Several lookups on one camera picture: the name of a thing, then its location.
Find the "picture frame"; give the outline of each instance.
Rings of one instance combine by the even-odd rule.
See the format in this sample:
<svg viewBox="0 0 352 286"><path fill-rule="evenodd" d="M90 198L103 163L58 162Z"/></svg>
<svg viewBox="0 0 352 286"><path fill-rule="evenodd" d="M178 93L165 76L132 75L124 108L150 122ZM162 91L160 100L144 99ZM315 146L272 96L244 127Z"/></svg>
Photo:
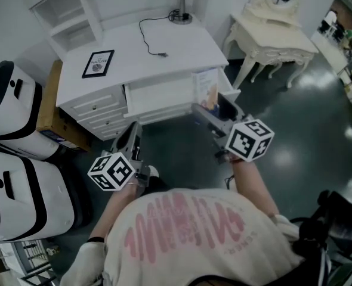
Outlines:
<svg viewBox="0 0 352 286"><path fill-rule="evenodd" d="M115 50L93 52L87 62L82 78L106 76Z"/></svg>

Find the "white dresser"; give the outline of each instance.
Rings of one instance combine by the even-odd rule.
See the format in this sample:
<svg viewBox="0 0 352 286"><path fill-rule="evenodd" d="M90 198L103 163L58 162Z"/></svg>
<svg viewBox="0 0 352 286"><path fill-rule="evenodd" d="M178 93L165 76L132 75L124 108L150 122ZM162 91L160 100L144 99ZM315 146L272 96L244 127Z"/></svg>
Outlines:
<svg viewBox="0 0 352 286"><path fill-rule="evenodd" d="M103 44L89 43L67 53L58 87L57 106L96 137L114 138L127 124L142 125L190 113L194 101L192 72L218 68L218 90L235 100L222 66L228 64L213 38L194 18L187 26L168 20L138 23L104 32ZM82 78L93 52L115 50L103 77Z"/></svg>

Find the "ornate vanity table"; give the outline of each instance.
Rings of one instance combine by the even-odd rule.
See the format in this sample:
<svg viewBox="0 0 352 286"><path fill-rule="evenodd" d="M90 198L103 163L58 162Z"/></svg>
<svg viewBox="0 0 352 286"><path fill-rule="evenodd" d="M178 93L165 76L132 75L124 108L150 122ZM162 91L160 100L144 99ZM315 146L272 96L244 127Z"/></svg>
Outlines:
<svg viewBox="0 0 352 286"><path fill-rule="evenodd" d="M318 50L300 29L297 20L299 1L250 0L242 14L231 14L235 23L225 40L224 55L229 57L234 41L246 53L234 89L240 86L255 63L259 66L252 83L266 65L275 65L268 76L270 79L282 63L296 62L300 67L288 79L287 88L291 88L292 81L307 68Z"/></svg>

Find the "open drawer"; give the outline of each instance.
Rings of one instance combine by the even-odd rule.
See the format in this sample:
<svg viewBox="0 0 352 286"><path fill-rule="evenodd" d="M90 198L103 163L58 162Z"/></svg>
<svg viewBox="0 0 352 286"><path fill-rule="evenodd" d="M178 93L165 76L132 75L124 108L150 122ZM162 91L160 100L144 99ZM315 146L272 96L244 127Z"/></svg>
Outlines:
<svg viewBox="0 0 352 286"><path fill-rule="evenodd" d="M171 119L190 112L194 101L192 74L177 73L124 85L128 113L142 125ZM234 101L240 90L234 90L224 70L218 68L218 91Z"/></svg>

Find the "lamp base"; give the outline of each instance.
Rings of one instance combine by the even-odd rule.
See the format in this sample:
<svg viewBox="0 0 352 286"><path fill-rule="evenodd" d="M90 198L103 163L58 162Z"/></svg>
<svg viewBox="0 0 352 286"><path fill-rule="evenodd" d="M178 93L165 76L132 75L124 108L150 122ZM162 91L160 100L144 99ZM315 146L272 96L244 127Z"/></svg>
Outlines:
<svg viewBox="0 0 352 286"><path fill-rule="evenodd" d="M190 24L193 20L193 17L191 15L188 16L188 19L183 19L182 17L174 17L173 19L173 23L175 24L182 24L182 25L185 25L185 24Z"/></svg>

